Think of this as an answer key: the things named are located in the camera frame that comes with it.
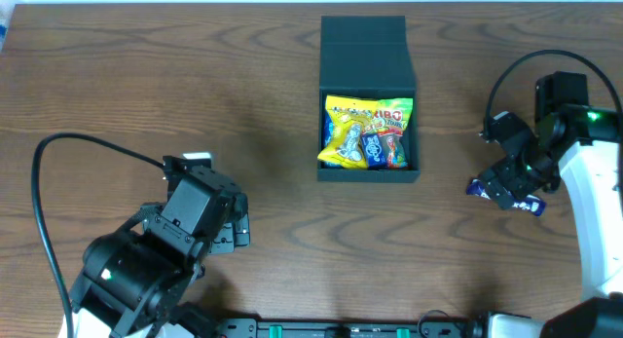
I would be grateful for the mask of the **purple dairy milk chocolate bar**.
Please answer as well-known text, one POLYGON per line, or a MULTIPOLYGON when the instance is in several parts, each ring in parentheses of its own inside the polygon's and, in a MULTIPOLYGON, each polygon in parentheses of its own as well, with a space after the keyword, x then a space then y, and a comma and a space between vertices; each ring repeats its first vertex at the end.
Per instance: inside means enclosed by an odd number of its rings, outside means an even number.
MULTIPOLYGON (((477 178, 472 179, 467 185, 465 193, 471 196, 477 196, 487 200, 493 200, 493 198, 486 192, 485 185, 477 178)), ((527 195, 524 199, 516 199, 510 193, 508 196, 511 199, 510 208, 516 208, 530 212, 534 216, 540 216, 547 207, 544 200, 535 195, 527 195)))

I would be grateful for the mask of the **blue eclipse mints tin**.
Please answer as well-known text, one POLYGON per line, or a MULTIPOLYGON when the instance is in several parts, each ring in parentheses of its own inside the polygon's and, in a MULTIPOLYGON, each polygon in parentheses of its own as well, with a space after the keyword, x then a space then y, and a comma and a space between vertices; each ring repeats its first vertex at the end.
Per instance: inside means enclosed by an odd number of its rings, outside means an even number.
POLYGON ((362 135, 361 144, 368 169, 384 169, 387 167, 385 151, 377 134, 369 133, 362 135))

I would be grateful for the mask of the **black gift box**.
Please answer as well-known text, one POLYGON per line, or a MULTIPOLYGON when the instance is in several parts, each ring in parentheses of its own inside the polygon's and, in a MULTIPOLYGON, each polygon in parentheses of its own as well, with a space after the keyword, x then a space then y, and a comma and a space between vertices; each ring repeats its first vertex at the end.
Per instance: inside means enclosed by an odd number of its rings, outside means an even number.
MULTIPOLYGON (((362 99, 417 98, 417 78, 408 49, 403 16, 321 18, 318 147, 324 147, 325 99, 340 95, 362 99)), ((421 174, 418 111, 414 110, 400 143, 404 169, 357 170, 317 164, 325 182, 413 183, 421 174)))

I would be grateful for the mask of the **black mounting rail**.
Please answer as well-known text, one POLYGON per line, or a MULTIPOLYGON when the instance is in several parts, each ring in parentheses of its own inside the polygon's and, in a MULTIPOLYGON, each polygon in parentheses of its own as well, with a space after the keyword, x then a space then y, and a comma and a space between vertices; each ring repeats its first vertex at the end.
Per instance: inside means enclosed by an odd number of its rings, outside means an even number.
POLYGON ((158 333, 170 338, 485 338, 479 319, 452 318, 433 310, 417 321, 314 321, 218 319, 194 305, 176 309, 158 333))

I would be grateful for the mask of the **haribo gummy bag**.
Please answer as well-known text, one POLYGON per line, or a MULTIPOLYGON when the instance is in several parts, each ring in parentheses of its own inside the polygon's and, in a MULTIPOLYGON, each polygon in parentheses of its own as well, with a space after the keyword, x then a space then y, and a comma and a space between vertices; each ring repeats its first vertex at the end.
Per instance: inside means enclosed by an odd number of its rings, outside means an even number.
POLYGON ((377 110, 364 134, 375 133, 381 139, 385 151, 385 169, 404 169, 408 166, 405 150, 401 143, 413 112, 411 98, 379 99, 377 110))

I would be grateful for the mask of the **blue oreo pack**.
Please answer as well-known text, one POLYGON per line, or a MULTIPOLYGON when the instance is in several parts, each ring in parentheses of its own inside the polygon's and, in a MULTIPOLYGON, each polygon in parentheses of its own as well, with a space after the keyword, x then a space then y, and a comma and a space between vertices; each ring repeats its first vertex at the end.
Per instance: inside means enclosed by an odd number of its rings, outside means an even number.
MULTIPOLYGON (((323 113, 323 128, 322 128, 322 148, 325 148, 331 141, 332 133, 333 133, 333 122, 327 112, 323 113)), ((326 169, 339 169, 341 166, 339 164, 330 163, 330 162, 322 162, 322 165, 326 169)))

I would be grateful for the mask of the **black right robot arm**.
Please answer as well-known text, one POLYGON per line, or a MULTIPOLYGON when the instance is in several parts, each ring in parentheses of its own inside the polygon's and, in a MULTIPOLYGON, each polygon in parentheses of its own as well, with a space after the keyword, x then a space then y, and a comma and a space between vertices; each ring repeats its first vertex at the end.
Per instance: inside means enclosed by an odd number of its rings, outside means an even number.
POLYGON ((580 250, 582 295, 577 306, 541 322, 488 313, 468 337, 619 337, 622 334, 621 134, 614 111, 590 106, 583 74, 555 72, 539 79, 535 126, 512 112, 494 117, 492 135, 504 158, 481 172, 467 194, 540 215, 537 190, 565 185, 580 250))

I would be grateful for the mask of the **yellow snack bag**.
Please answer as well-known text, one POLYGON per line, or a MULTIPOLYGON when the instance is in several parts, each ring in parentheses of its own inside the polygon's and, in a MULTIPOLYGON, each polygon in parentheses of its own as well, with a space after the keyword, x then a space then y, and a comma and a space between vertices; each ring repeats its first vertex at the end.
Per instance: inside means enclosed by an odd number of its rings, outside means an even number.
POLYGON ((333 130, 329 142, 320 151, 317 159, 344 169, 367 169, 367 158, 360 140, 371 125, 378 102, 372 99, 328 95, 325 109, 333 124, 333 130))

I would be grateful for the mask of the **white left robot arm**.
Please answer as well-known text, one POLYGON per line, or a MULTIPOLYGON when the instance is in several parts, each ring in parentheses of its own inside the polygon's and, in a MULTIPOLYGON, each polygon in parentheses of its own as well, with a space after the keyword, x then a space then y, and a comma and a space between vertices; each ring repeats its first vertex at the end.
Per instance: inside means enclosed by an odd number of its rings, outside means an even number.
POLYGON ((196 334, 179 301, 204 276, 206 256, 249 246, 248 200, 207 152, 166 156, 164 179, 165 201, 141 205, 85 250, 61 336, 196 334))

